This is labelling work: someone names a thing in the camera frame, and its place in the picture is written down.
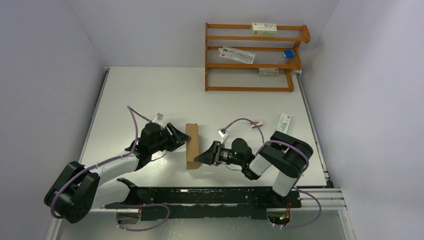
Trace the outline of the brown cardboard box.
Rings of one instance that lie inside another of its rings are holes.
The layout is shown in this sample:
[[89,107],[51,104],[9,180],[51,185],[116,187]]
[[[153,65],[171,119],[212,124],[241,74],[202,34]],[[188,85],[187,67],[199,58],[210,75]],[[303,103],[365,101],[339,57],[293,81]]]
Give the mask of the brown cardboard box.
[[196,170],[201,166],[195,158],[200,155],[199,129],[197,123],[187,123],[185,125],[185,134],[191,137],[186,143],[186,169]]

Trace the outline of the orange wooden shelf rack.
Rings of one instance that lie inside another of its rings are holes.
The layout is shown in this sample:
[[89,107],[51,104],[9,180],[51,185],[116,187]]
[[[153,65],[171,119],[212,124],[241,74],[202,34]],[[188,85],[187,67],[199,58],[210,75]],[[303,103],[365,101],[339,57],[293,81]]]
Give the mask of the orange wooden shelf rack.
[[[277,68],[279,76],[285,76],[287,84],[282,87],[241,86],[229,84],[212,85],[204,81],[206,91],[241,92],[293,92],[295,89],[292,73],[302,66],[299,55],[301,43],[309,43],[310,32],[306,25],[276,25],[277,35],[253,36],[250,24],[206,23],[205,24],[205,72],[256,73],[258,68]],[[255,54],[253,64],[246,64],[220,56],[218,48],[231,47]],[[283,52],[295,51],[295,57],[287,59]]]

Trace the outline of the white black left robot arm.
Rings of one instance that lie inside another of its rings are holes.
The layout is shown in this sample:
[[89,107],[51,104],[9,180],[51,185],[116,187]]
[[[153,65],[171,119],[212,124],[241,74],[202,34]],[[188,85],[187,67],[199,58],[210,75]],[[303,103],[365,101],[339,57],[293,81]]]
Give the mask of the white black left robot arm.
[[44,204],[57,218],[77,223],[95,208],[123,205],[132,208],[141,202],[139,188],[123,174],[138,171],[152,160],[157,152],[173,152],[191,137],[171,123],[161,126],[147,123],[140,137],[113,157],[92,166],[77,161],[68,163],[44,197]]

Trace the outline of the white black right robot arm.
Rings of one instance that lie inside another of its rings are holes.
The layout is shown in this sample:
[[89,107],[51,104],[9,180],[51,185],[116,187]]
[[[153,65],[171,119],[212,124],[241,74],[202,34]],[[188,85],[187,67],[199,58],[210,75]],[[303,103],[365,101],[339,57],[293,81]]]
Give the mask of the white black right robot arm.
[[242,138],[236,138],[231,148],[214,141],[205,152],[194,158],[195,162],[218,166],[222,163],[237,165],[249,180],[258,180],[271,166],[278,170],[272,185],[270,202],[282,207],[289,200],[289,192],[296,186],[302,174],[309,167],[314,151],[312,147],[286,133],[275,131],[270,140],[253,153],[252,148]]

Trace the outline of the white flat box bottom shelf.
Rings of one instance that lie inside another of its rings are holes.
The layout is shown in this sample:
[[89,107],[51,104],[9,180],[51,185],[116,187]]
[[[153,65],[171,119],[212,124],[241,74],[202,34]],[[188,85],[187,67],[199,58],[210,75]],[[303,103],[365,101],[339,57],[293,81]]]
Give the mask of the white flat box bottom shelf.
[[258,75],[262,77],[277,77],[279,70],[277,68],[258,68]]

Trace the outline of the white green box top shelf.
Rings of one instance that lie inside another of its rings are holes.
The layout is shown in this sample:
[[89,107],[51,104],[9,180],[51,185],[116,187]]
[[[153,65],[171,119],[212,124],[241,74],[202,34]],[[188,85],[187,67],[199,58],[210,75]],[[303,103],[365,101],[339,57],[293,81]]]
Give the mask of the white green box top shelf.
[[251,33],[256,37],[275,37],[278,33],[277,25],[274,23],[258,23],[251,24]]

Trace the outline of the clear plastic packet on shelf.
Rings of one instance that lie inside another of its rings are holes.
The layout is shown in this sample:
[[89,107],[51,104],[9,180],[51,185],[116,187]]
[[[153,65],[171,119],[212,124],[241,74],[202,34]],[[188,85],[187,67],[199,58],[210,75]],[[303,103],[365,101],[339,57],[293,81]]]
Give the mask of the clear plastic packet on shelf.
[[244,64],[253,64],[256,54],[244,50],[240,50],[237,48],[223,46],[219,47],[218,51],[220,52],[220,56],[222,58],[226,58],[229,60],[237,61]]

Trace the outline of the blue small object on shelf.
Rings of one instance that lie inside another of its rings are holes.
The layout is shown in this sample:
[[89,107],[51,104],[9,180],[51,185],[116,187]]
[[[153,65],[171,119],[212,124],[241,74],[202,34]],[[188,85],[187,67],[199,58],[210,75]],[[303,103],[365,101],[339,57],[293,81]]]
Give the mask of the blue small object on shelf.
[[283,52],[283,56],[286,59],[292,59],[292,58],[294,58],[296,56],[296,53],[295,53],[295,51],[293,49],[287,49],[287,50],[285,50]]

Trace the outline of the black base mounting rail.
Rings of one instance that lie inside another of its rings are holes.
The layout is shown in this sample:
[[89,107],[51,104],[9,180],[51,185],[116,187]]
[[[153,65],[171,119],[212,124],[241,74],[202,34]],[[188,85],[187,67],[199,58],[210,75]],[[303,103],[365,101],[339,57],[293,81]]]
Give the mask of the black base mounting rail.
[[123,178],[129,196],[122,202],[109,203],[106,209],[129,209],[149,205],[141,212],[142,221],[171,219],[239,218],[266,220],[269,209],[300,208],[300,194],[291,190],[280,196],[270,186],[248,187],[139,187]]

